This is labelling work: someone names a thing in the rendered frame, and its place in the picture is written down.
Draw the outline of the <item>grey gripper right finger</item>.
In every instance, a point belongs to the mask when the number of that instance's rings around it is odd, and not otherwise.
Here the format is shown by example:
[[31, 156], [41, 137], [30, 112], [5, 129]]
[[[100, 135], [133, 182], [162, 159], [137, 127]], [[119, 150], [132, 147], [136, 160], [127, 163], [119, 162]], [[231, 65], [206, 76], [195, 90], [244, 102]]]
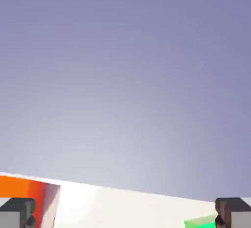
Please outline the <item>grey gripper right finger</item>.
[[251, 228], [251, 197], [217, 198], [216, 228]]

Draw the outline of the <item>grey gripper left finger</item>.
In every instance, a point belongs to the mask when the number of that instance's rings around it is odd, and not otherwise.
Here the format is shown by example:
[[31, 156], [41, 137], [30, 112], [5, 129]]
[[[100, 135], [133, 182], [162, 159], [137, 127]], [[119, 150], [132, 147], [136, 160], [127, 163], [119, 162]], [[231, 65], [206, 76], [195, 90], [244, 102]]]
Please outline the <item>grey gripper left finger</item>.
[[0, 228], [35, 228], [33, 198], [0, 198]]

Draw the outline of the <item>small green cube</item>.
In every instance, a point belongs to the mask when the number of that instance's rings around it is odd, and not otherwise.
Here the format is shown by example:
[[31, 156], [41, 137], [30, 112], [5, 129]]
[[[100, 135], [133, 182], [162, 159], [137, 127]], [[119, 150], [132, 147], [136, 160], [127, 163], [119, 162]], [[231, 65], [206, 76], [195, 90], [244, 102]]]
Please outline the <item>small green cube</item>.
[[202, 216], [184, 221], [184, 228], [216, 228], [216, 215]]

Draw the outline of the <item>large orange box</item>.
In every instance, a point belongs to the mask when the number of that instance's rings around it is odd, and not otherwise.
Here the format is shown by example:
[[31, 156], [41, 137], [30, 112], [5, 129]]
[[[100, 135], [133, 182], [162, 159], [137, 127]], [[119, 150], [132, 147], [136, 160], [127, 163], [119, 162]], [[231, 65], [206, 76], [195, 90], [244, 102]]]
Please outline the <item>large orange box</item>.
[[46, 184], [17, 177], [0, 176], [0, 198], [33, 198], [36, 201], [34, 217], [36, 228], [41, 228]]

